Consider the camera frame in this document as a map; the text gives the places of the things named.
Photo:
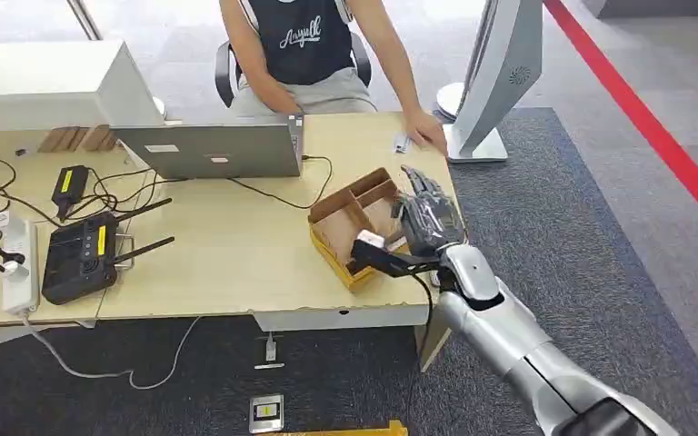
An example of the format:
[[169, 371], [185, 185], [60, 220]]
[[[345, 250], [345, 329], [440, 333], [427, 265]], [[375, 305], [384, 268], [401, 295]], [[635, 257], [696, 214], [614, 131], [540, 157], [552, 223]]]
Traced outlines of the person's left hand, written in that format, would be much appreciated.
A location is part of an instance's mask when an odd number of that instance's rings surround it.
[[420, 146], [431, 145], [443, 156], [448, 155], [442, 124], [423, 109], [403, 111], [404, 128], [408, 138]]

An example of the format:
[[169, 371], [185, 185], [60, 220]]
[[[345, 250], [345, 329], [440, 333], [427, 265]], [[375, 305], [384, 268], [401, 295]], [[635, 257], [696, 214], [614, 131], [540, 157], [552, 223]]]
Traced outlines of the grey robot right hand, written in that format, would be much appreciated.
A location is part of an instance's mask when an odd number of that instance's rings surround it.
[[392, 217], [400, 220], [411, 255], [432, 257], [450, 244], [464, 243], [464, 222], [453, 198], [422, 171], [408, 165], [401, 170], [413, 193], [398, 194]]

